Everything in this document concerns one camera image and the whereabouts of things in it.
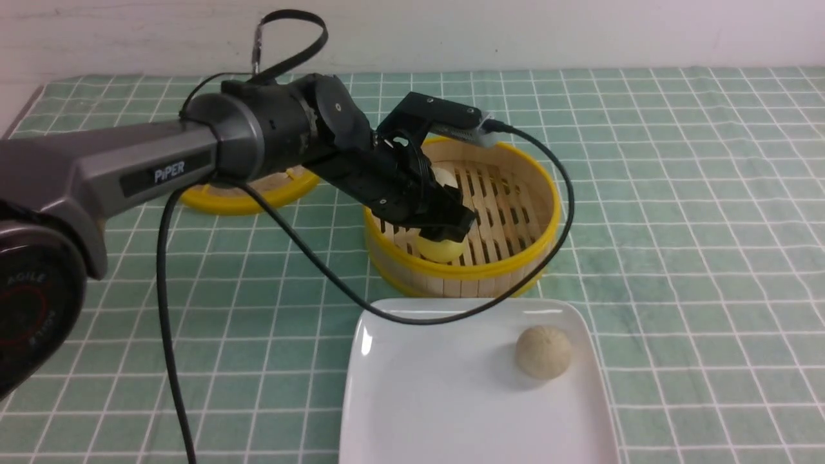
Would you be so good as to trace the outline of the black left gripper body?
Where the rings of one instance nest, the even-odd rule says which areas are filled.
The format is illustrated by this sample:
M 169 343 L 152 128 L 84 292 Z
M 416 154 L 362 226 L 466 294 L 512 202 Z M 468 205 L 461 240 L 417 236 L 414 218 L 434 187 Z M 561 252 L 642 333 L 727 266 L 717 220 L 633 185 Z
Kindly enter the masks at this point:
M 315 139 L 303 152 L 303 167 L 389 223 L 419 223 L 427 197 L 440 187 L 422 145 L 404 139 L 348 149 Z

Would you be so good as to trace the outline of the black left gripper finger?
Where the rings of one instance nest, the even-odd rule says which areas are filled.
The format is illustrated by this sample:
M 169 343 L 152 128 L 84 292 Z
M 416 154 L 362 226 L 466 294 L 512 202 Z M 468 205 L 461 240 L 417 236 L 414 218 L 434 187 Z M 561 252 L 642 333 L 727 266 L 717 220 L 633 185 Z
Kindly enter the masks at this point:
M 462 191 L 454 187 L 435 187 L 419 215 L 419 230 L 433 242 L 461 242 L 471 231 L 476 215 L 465 205 Z

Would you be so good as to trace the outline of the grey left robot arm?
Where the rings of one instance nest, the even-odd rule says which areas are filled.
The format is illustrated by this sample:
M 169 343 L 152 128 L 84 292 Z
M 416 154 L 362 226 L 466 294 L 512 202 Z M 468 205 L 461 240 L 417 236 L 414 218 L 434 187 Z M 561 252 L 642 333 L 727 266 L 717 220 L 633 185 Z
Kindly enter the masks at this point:
M 177 120 L 3 140 L 2 397 L 64 343 L 86 281 L 106 275 L 107 220 L 199 183 L 301 167 L 380 220 L 461 242 L 476 215 L 421 146 L 472 122 L 477 110 L 412 92 L 373 130 L 339 77 L 309 74 L 224 81 Z

